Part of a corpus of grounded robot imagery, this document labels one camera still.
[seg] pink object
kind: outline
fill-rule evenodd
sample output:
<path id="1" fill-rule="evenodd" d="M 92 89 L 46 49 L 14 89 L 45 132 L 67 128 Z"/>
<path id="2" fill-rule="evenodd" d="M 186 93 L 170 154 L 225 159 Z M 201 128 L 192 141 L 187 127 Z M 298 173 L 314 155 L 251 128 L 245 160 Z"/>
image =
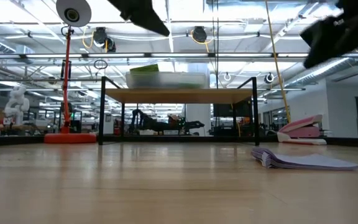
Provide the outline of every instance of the pink object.
<path id="1" fill-rule="evenodd" d="M 326 144 L 324 139 L 300 139 L 317 138 L 320 136 L 319 128 L 313 125 L 322 122 L 322 120 L 323 115 L 319 114 L 309 118 L 301 119 L 299 121 L 291 122 L 278 131 L 278 141 L 295 144 Z"/>

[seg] red base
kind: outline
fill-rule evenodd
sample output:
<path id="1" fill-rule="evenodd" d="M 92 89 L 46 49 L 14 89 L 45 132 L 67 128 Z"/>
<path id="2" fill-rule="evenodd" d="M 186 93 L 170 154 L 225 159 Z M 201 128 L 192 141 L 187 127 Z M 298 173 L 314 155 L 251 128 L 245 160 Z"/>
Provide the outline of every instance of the red base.
<path id="1" fill-rule="evenodd" d="M 47 144 L 80 144 L 95 143 L 95 134 L 46 134 L 44 143 Z"/>

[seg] wooden floor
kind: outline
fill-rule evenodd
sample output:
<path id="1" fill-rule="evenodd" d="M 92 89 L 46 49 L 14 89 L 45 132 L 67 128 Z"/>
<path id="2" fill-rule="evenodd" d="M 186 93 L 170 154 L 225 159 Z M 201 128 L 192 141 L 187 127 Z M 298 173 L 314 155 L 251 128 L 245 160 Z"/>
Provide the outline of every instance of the wooden floor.
<path id="1" fill-rule="evenodd" d="M 358 148 L 264 144 L 358 163 Z M 265 169 L 243 144 L 0 147 L 0 223 L 358 223 L 358 171 Z"/>

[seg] white humanoid robot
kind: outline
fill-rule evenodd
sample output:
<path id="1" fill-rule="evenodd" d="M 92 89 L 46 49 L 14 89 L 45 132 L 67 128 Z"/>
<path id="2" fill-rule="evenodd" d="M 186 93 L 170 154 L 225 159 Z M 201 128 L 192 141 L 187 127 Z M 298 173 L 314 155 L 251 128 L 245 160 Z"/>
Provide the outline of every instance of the white humanoid robot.
<path id="1" fill-rule="evenodd" d="M 30 108 L 29 99 L 24 97 L 25 91 L 25 87 L 15 86 L 10 93 L 11 98 L 5 106 L 5 116 L 15 116 L 15 125 L 23 124 L 23 111 L 28 111 Z"/>

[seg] paper stack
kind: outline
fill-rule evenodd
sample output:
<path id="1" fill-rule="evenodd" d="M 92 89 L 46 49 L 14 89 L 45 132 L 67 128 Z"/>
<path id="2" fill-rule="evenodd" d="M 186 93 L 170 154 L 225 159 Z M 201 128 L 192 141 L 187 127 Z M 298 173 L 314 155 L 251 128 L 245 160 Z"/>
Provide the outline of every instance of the paper stack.
<path id="1" fill-rule="evenodd" d="M 308 156 L 284 156 L 274 154 L 261 147 L 253 148 L 251 154 L 267 168 L 314 169 L 314 170 L 355 170 L 358 164 L 332 159 L 319 154 Z"/>

